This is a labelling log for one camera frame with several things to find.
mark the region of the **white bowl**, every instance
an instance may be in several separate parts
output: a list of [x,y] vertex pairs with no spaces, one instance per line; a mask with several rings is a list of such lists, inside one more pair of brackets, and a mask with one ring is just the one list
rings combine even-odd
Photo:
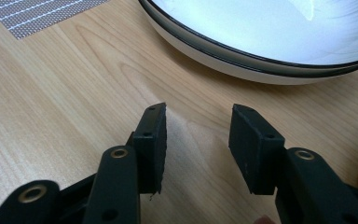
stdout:
[[[216,63],[209,62],[210,60],[205,57],[213,57],[214,60],[221,61],[220,63],[228,63],[223,67],[230,67],[229,69],[217,70],[232,76],[274,84],[304,84],[325,80],[358,69],[358,35],[353,36],[352,39],[349,38],[349,35],[344,37],[336,35],[335,39],[328,42],[327,37],[331,36],[324,34],[325,29],[331,27],[333,23],[339,22],[333,19],[323,20],[323,13],[312,14],[311,21],[302,18],[306,21],[287,23],[294,19],[301,19],[291,3],[277,5],[275,1],[246,3],[246,1],[233,0],[211,0],[208,2],[204,0],[140,0],[140,2],[153,26],[171,44],[193,59],[212,68],[217,66]],[[266,5],[269,6],[267,9],[260,10]],[[283,14],[287,16],[279,20],[272,18],[271,15],[276,16],[276,13],[270,15],[270,11],[274,7],[278,11],[284,11]],[[330,11],[337,11],[337,7],[330,7],[332,8],[329,9]],[[259,9],[260,15],[252,13],[255,8]],[[353,13],[351,17],[348,16],[347,20],[357,18],[355,16],[358,17],[358,13]],[[274,26],[270,26],[274,29],[267,29],[268,22],[263,21],[276,23]],[[307,29],[304,32],[298,32],[300,26],[290,28],[297,23]],[[344,30],[347,33],[353,30],[358,32],[358,28],[355,29],[358,22],[354,26],[348,24],[350,23],[345,23],[345,27],[340,30],[341,35],[344,35]],[[246,33],[245,28],[247,27],[252,32]],[[197,51],[197,55],[194,53],[189,55],[189,51]],[[258,73],[244,71],[246,69],[266,73],[264,77],[273,77],[274,80],[272,82],[271,78],[265,80],[263,77],[259,77]]]

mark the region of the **woven placemat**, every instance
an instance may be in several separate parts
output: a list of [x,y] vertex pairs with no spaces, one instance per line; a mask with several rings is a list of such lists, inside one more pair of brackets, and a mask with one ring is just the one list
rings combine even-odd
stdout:
[[0,0],[0,22],[18,39],[109,0]]

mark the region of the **tabletop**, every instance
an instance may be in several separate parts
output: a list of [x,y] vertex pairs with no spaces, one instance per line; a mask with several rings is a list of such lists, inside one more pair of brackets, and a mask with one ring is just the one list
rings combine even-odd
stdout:
[[161,194],[141,197],[142,223],[279,222],[274,196],[250,194],[227,146],[233,104],[358,188],[358,71],[302,86],[231,77],[168,44],[136,0],[117,0],[21,40],[0,23],[0,204],[36,179],[64,189],[94,174],[161,102],[165,173]]

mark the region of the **dish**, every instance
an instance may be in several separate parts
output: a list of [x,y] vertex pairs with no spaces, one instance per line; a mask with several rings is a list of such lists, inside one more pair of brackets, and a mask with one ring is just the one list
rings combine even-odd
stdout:
[[[205,33],[199,33],[193,30],[195,24],[190,24],[189,21],[186,21],[184,18],[179,18],[178,12],[183,8],[187,11],[190,11],[190,7],[197,8],[198,3],[190,3],[190,1],[182,1],[184,6],[179,7],[179,2],[177,1],[163,1],[163,0],[140,0],[141,5],[143,6],[148,19],[152,23],[153,27],[171,44],[176,48],[181,50],[184,54],[187,54],[191,58],[206,64],[214,69],[219,67],[218,71],[227,73],[235,77],[241,77],[245,79],[250,79],[253,81],[273,83],[273,84],[306,84],[312,83],[320,80],[326,80],[330,77],[336,77],[343,74],[347,74],[354,70],[358,69],[358,60],[350,61],[350,57],[346,57],[347,61],[342,60],[342,53],[336,52],[335,54],[324,55],[323,58],[330,57],[330,61],[326,60],[324,64],[317,63],[299,63],[299,61],[279,61],[277,59],[271,59],[267,57],[261,57],[255,54],[238,49],[239,46],[233,44],[228,45],[227,43],[222,43],[217,41],[219,36],[214,36],[216,39],[212,39]],[[238,3],[238,1],[230,1],[228,5]],[[170,15],[161,7],[164,7],[165,10],[170,12],[175,12],[176,14]],[[193,9],[193,12],[187,14],[195,14],[199,12],[196,9]],[[179,22],[176,18],[186,22],[188,25],[193,26],[190,28],[187,25]],[[341,49],[340,52],[348,51],[347,49]],[[283,50],[283,54],[287,56],[288,50]],[[358,59],[358,49],[356,50],[357,54],[352,53],[351,58],[354,59],[354,56],[357,56]],[[331,55],[341,55],[335,58],[335,63],[332,62]]]

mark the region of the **table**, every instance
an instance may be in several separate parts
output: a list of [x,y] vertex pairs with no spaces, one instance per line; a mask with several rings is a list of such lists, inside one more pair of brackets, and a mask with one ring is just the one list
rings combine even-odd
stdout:
[[187,58],[139,3],[109,1],[17,40],[0,23],[0,203],[36,179],[61,189],[96,172],[144,110],[165,102],[163,190],[143,195],[142,223],[278,221],[273,196],[249,193],[227,147],[233,104],[321,154],[358,187],[358,71],[305,86],[254,83]]

